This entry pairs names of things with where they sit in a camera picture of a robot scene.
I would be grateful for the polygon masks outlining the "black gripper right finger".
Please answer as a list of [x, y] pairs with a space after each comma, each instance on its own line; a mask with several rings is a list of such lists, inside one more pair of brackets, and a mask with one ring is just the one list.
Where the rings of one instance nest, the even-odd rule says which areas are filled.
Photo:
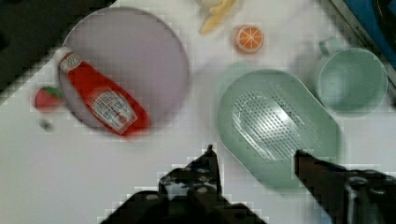
[[296, 176], [332, 224], [396, 224], [395, 178], [376, 170], [348, 170], [298, 150]]

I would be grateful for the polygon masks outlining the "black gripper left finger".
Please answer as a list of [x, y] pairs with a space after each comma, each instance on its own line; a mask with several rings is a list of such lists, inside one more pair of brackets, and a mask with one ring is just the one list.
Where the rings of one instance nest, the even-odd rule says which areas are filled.
[[212, 145], [185, 167], [175, 168], [164, 175], [159, 181], [159, 192], [173, 201], [176, 197], [185, 197], [190, 189], [201, 186], [213, 188], [218, 194], [222, 193], [218, 158]]

